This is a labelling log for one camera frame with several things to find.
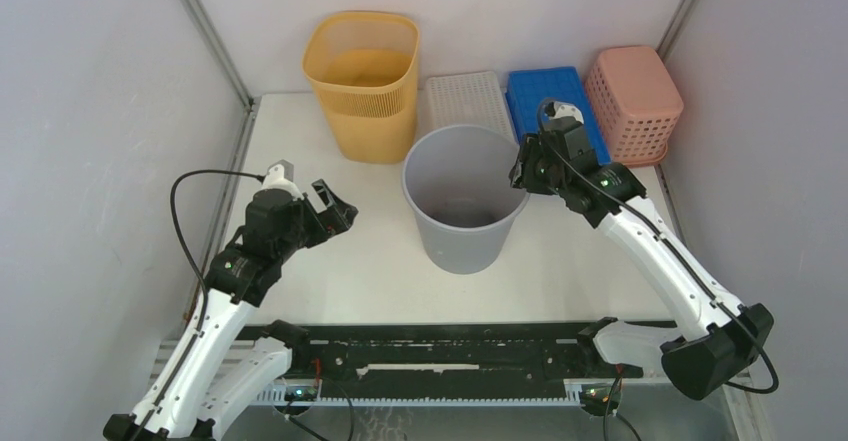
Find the blue compartment tray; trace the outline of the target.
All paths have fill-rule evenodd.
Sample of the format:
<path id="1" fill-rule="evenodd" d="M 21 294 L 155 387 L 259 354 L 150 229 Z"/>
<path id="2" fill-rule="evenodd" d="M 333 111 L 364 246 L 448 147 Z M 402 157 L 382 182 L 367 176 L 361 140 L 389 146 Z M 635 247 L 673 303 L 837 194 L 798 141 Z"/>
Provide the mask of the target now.
<path id="1" fill-rule="evenodd" d="M 518 142 L 524 134 L 536 133 L 536 110 L 545 98 L 577 107 L 583 115 L 589 141 L 600 164 L 611 158 L 588 96 L 575 67 L 512 71 L 507 76 L 505 99 Z"/>

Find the grey bin liner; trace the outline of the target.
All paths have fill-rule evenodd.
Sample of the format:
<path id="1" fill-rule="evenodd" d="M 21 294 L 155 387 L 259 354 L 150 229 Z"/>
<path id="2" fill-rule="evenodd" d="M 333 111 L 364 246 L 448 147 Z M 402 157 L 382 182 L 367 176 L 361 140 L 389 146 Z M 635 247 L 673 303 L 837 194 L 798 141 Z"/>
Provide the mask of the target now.
<path id="1" fill-rule="evenodd" d="M 477 125 L 436 129 L 404 161 L 401 186 L 422 246 L 440 269 L 469 275 L 500 255 L 529 194 L 512 186 L 519 147 Z"/>

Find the white perforated plastic basket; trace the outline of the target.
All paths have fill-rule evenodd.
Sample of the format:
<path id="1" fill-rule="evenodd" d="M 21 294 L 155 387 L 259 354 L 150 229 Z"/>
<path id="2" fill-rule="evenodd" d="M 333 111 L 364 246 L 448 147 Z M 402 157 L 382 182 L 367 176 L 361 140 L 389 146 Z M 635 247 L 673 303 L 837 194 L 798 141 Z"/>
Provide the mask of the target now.
<path id="1" fill-rule="evenodd" d="M 419 135 L 453 125 L 477 125 L 517 142 L 504 92 L 492 71 L 426 80 L 419 101 Z"/>

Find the pink perforated plastic basket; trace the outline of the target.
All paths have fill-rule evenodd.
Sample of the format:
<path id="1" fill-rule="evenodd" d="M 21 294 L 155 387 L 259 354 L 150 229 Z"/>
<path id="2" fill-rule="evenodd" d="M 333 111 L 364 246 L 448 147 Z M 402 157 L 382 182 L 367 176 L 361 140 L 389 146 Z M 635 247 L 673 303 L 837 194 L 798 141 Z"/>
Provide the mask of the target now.
<path id="1" fill-rule="evenodd" d="M 584 89 L 613 161 L 646 167 L 664 159 L 684 102 L 653 48 L 601 51 Z"/>

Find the yellow ribbed waste bin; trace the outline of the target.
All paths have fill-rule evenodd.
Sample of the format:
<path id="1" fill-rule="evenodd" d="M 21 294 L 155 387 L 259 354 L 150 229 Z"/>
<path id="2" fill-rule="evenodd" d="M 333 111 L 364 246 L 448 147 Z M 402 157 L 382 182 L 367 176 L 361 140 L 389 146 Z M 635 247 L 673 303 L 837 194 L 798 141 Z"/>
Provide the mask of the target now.
<path id="1" fill-rule="evenodd" d="M 419 47 L 418 26 L 398 14 L 339 12 L 315 28 L 302 70 L 347 159 L 406 157 L 417 130 Z"/>

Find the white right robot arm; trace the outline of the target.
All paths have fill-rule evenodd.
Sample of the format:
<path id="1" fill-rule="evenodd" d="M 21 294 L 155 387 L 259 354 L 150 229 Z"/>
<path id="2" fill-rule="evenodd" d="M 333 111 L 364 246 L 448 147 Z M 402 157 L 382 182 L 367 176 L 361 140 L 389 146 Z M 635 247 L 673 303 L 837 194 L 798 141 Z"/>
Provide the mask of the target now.
<path id="1" fill-rule="evenodd" d="M 558 196 L 611 239 L 675 323 L 658 328 L 614 317 L 594 323 L 577 352 L 584 373 L 602 377 L 616 365 L 659 371 L 693 400 L 722 386 L 760 395 L 779 388 L 765 349 L 771 312 L 743 303 L 695 259 L 629 168 L 599 164 L 582 123 L 573 117 L 539 122 L 537 132 L 522 137 L 510 181 L 528 193 Z"/>

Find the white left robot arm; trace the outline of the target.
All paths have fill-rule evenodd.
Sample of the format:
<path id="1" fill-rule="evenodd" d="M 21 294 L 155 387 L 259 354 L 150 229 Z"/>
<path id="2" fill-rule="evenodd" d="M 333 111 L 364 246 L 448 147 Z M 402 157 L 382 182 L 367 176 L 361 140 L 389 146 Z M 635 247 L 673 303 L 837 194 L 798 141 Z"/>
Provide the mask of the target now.
<path id="1" fill-rule="evenodd" d="M 210 263 L 191 327 L 142 400 L 130 413 L 110 417 L 105 439 L 217 440 L 271 381 L 310 370 L 307 330 L 276 320 L 264 327 L 247 360 L 214 379 L 231 344 L 281 279 L 283 265 L 297 251 L 353 226 L 355 206 L 322 180 L 312 186 L 322 211 L 287 179 L 265 179 L 247 205 L 243 225 Z"/>

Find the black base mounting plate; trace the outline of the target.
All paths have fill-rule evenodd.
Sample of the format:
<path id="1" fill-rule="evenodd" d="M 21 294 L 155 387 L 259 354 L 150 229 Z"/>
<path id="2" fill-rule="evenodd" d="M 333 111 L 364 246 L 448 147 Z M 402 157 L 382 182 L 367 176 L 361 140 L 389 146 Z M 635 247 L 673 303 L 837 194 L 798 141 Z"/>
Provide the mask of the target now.
<path id="1" fill-rule="evenodd" d="M 659 369 L 591 353 L 587 322 L 311 325 L 287 381 L 345 396 L 553 394 L 557 385 L 666 385 Z"/>

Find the aluminium frame rail left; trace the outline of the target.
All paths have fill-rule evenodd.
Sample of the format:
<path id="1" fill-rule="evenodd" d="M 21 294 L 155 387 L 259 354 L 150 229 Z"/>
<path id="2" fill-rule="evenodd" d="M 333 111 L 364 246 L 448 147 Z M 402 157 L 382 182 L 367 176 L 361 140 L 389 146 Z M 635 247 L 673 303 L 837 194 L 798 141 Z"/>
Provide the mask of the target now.
<path id="1" fill-rule="evenodd" d="M 225 87 L 221 95 L 210 90 L 205 92 L 200 108 L 208 119 L 202 123 L 198 136 L 205 142 L 203 150 L 212 161 L 212 167 L 237 170 L 244 165 L 258 102 L 210 14 L 208 3 L 204 0 L 178 1 L 199 35 L 203 51 L 213 63 L 215 78 Z"/>

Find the aluminium frame rail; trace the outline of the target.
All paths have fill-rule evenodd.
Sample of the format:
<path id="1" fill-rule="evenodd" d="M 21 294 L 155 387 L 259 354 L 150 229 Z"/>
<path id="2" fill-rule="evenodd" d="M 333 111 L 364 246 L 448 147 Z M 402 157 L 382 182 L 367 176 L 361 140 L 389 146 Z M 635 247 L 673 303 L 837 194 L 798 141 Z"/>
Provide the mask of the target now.
<path id="1" fill-rule="evenodd" d="M 667 29 L 657 46 L 657 54 L 663 63 L 669 68 L 671 77 L 675 81 L 682 98 L 685 98 L 684 82 L 680 80 L 680 76 L 675 72 L 672 57 L 700 2 L 701 0 L 679 1 Z M 677 207 L 676 195 L 672 184 L 671 164 L 673 159 L 673 149 L 669 148 L 668 154 L 657 166 L 656 171 L 660 177 L 661 186 L 663 188 L 664 197 L 668 206 L 669 214 L 671 215 L 673 226 L 675 227 L 676 232 L 680 236 L 683 236 L 683 223 Z"/>
<path id="2" fill-rule="evenodd" d="M 198 136 L 205 142 L 203 150 L 212 161 L 212 167 L 237 170 L 244 165 L 258 102 L 210 14 L 208 3 L 204 0 L 178 1 L 199 35 L 203 51 L 213 63 L 215 78 L 225 87 L 221 95 L 210 90 L 205 92 L 200 108 L 208 119 L 202 123 Z"/>

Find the aluminium frame rail right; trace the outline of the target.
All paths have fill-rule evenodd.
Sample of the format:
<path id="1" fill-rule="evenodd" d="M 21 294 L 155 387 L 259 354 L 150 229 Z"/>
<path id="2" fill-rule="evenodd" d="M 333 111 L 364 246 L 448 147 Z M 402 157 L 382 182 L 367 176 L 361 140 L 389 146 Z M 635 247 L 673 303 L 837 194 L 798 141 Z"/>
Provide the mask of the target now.
<path id="1" fill-rule="evenodd" d="M 671 77 L 675 81 L 682 98 L 685 98 L 684 82 L 680 80 L 680 76 L 675 72 L 672 57 L 700 2 L 701 0 L 679 1 L 667 29 L 657 46 L 657 54 L 663 63 L 669 68 Z M 668 154 L 657 166 L 656 171 L 660 177 L 661 186 L 663 188 L 664 197 L 668 206 L 669 214 L 671 215 L 673 226 L 675 227 L 676 232 L 680 236 L 683 236 L 683 223 L 677 207 L 676 195 L 672 184 L 671 164 L 673 159 L 673 149 L 669 148 Z"/>

